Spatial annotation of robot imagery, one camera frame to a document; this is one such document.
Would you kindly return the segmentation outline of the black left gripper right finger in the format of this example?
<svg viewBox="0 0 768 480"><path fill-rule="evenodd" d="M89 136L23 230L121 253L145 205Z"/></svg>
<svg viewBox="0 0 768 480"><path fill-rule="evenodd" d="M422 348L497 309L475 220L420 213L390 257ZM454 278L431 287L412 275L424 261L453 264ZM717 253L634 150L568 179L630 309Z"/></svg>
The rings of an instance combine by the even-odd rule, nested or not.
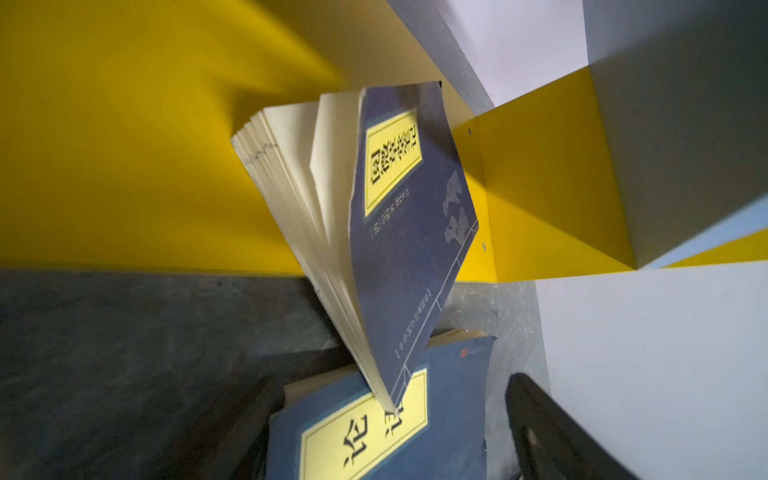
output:
<svg viewBox="0 0 768 480"><path fill-rule="evenodd" d="M509 425L524 479L634 479L530 376L510 376Z"/></svg>

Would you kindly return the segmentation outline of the dark blue book top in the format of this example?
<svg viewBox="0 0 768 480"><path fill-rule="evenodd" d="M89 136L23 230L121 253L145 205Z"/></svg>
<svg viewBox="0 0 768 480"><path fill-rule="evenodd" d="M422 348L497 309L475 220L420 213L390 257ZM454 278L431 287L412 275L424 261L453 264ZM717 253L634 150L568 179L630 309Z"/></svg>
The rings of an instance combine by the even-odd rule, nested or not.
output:
<svg viewBox="0 0 768 480"><path fill-rule="evenodd" d="M267 107L231 143L370 390L396 412L479 228L441 83Z"/></svg>

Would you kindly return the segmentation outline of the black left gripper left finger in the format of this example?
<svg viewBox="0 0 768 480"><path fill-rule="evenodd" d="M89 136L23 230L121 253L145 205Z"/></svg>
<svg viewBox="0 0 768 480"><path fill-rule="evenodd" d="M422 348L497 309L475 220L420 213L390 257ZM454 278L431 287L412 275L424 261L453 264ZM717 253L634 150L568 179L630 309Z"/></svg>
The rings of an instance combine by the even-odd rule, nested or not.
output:
<svg viewBox="0 0 768 480"><path fill-rule="evenodd" d="M198 479L264 479L269 420L282 405L282 387L262 378L231 407L208 436Z"/></svg>

